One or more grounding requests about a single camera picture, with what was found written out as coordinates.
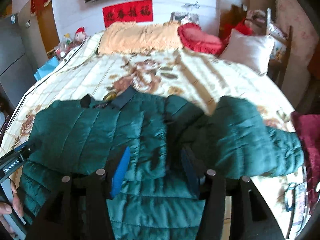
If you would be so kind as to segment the dark green quilted puffer jacket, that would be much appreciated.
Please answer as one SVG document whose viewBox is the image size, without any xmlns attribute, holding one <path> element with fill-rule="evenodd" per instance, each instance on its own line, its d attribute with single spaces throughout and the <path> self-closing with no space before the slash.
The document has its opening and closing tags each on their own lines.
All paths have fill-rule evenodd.
<svg viewBox="0 0 320 240">
<path fill-rule="evenodd" d="M 54 101 L 35 116 L 37 149 L 23 166 L 18 196 L 31 224 L 69 174 L 89 175 L 127 146 L 120 193 L 107 201 L 116 239 L 194 239 L 204 203 L 189 190 L 181 148 L 231 179 L 285 176 L 304 163 L 293 132 L 267 126 L 251 102 L 223 96 L 206 115 L 182 97 L 128 88 L 110 103 L 90 96 Z"/>
</svg>

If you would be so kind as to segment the grey refrigerator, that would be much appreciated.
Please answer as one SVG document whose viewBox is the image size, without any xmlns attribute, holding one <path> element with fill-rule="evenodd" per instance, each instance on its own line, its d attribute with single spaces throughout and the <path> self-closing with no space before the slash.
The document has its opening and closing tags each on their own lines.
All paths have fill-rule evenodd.
<svg viewBox="0 0 320 240">
<path fill-rule="evenodd" d="M 26 91 L 36 82 L 25 52 L 17 14 L 1 18 L 0 28 L 1 96 L 15 109 Z"/>
</svg>

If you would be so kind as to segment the floral cream bed quilt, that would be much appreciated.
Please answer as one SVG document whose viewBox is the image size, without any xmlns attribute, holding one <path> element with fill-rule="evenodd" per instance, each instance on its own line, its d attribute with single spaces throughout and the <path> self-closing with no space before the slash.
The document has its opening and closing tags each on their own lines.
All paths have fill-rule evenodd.
<svg viewBox="0 0 320 240">
<path fill-rule="evenodd" d="M 223 96 L 245 99 L 257 107 L 267 126 L 295 133 L 290 120 L 293 107 L 268 76 L 260 76 L 243 64 L 184 48 L 100 55 L 100 39 L 101 34 L 93 35 L 56 70 L 27 90 L 10 120 L 1 153 L 29 142 L 36 114 L 54 101 L 90 96 L 110 103 L 128 88 L 165 98 L 182 97 L 206 115 L 215 112 Z M 251 177 L 283 237 L 290 222 L 284 192 L 289 183 L 302 182 L 302 166 L 285 176 Z"/>
</svg>

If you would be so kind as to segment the blue paper bag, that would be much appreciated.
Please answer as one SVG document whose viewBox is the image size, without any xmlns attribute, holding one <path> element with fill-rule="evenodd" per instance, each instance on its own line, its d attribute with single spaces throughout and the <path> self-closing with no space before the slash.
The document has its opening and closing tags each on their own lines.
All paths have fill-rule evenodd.
<svg viewBox="0 0 320 240">
<path fill-rule="evenodd" d="M 36 81 L 41 80 L 46 75 L 50 74 L 55 70 L 55 68 L 59 65 L 59 61 L 57 56 L 49 59 L 42 67 L 40 67 L 37 72 L 34 74 Z"/>
</svg>

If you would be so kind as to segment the dark red velvet cloth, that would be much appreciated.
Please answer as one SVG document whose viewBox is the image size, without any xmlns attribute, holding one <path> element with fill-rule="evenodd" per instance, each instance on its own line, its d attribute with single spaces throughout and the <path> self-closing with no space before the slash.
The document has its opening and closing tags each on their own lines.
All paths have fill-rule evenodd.
<svg viewBox="0 0 320 240">
<path fill-rule="evenodd" d="M 316 191 L 319 183 L 319 114 L 303 115 L 295 111 L 291 113 L 291 120 L 304 152 L 311 215 L 319 198 Z"/>
</svg>

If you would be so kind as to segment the peach ruffled pillow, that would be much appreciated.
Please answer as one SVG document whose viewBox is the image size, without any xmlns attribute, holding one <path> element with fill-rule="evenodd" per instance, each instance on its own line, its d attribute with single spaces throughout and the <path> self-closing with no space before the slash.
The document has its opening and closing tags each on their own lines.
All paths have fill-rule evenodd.
<svg viewBox="0 0 320 240">
<path fill-rule="evenodd" d="M 178 35 L 180 24 L 139 25 L 136 22 L 114 22 L 101 37 L 98 54 L 140 54 L 152 50 L 180 49 L 183 44 Z"/>
</svg>

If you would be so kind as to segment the pink pig plush toy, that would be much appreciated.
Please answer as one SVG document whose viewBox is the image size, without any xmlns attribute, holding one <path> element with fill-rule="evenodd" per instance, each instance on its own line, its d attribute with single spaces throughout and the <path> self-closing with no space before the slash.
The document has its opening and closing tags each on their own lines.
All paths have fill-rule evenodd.
<svg viewBox="0 0 320 240">
<path fill-rule="evenodd" d="M 88 38 L 84 27 L 80 27 L 74 34 L 74 43 L 81 44 Z"/>
</svg>

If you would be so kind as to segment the white satin pillow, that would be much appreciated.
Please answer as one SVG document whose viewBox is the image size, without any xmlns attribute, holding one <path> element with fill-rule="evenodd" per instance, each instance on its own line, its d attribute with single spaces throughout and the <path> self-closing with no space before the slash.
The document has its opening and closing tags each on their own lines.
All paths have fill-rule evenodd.
<svg viewBox="0 0 320 240">
<path fill-rule="evenodd" d="M 229 43 L 220 58 L 243 64 L 258 75 L 264 76 L 267 74 L 273 47 L 274 39 L 270 35 L 248 36 L 233 29 Z"/>
</svg>

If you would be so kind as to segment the red heart-shaped cushion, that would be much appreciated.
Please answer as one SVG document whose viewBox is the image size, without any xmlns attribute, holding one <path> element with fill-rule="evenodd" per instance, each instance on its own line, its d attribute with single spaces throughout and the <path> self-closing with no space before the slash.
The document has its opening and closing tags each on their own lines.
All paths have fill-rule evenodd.
<svg viewBox="0 0 320 240">
<path fill-rule="evenodd" d="M 177 32 L 183 46 L 192 51 L 220 55 L 225 49 L 224 43 L 218 37 L 205 33 L 195 23 L 180 25 Z"/>
</svg>

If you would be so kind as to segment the red Chinese new year banner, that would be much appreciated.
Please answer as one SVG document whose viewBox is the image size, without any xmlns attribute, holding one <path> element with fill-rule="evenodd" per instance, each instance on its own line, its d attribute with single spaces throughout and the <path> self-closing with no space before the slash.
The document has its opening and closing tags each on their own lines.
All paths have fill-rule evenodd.
<svg viewBox="0 0 320 240">
<path fill-rule="evenodd" d="M 105 27 L 114 22 L 152 22 L 152 0 L 139 0 L 111 5 L 103 8 Z"/>
</svg>

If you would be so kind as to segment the framed photo behind pillows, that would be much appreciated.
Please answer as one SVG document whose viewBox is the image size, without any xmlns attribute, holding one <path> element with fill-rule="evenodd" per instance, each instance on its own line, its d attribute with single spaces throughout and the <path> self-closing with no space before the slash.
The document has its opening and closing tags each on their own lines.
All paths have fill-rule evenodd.
<svg viewBox="0 0 320 240">
<path fill-rule="evenodd" d="M 199 24 L 200 23 L 199 15 L 192 14 L 190 12 L 172 12 L 170 20 L 180 22 L 180 24 L 186 24 L 186 23 Z"/>
</svg>

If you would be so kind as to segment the wooden chair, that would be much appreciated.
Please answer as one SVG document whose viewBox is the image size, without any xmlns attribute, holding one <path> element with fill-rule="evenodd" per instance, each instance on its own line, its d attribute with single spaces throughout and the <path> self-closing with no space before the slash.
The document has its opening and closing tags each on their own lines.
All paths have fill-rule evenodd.
<svg viewBox="0 0 320 240">
<path fill-rule="evenodd" d="M 281 30 L 272 20 L 271 8 L 249 10 L 244 4 L 233 4 L 231 12 L 235 24 L 242 23 L 252 30 L 252 35 L 267 35 L 274 41 L 267 75 L 281 89 L 291 53 L 293 26 L 290 25 L 288 31 Z"/>
</svg>

